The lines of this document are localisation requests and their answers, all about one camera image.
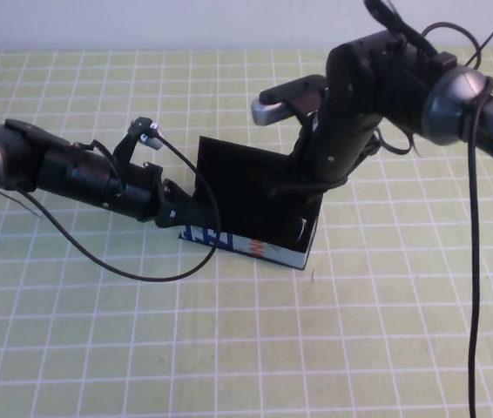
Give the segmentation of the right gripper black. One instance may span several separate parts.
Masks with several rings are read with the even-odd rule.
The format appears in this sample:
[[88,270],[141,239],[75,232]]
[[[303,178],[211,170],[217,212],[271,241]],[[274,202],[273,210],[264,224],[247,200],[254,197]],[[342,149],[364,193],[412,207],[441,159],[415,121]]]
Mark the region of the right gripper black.
[[286,168],[267,180],[270,197],[322,194],[343,185],[378,126],[376,112],[359,112],[325,98],[302,126]]

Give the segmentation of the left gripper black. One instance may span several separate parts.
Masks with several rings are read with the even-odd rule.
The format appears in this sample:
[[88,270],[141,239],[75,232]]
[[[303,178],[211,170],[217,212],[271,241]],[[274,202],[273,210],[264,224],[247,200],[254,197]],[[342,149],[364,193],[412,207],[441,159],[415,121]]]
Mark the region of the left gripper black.
[[213,212],[185,192],[177,183],[163,179],[158,165],[132,165],[122,179],[111,172],[105,188],[105,208],[160,228],[196,226],[213,228]]

